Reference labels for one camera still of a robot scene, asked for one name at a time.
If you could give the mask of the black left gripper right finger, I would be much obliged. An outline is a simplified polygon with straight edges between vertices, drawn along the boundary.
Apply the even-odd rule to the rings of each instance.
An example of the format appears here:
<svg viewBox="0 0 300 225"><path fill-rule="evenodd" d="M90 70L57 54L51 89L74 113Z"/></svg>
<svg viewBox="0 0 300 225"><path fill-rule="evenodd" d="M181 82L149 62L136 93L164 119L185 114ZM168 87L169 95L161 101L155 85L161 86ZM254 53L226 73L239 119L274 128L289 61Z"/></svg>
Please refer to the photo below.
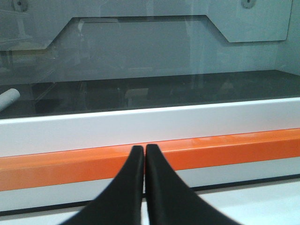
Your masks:
<svg viewBox="0 0 300 225"><path fill-rule="evenodd" d="M156 144L146 146L146 199L151 225L236 225L200 198L171 168Z"/></svg>

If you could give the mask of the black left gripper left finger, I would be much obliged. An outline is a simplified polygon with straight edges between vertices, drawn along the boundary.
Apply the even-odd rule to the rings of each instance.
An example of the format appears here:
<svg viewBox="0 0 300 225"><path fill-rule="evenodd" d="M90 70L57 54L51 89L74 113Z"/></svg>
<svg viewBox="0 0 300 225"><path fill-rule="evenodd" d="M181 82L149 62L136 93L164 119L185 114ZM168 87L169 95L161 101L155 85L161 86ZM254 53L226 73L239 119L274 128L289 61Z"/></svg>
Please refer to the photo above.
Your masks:
<svg viewBox="0 0 300 225"><path fill-rule="evenodd" d="M143 147L133 146L121 170L93 201L63 225L140 225Z"/></svg>

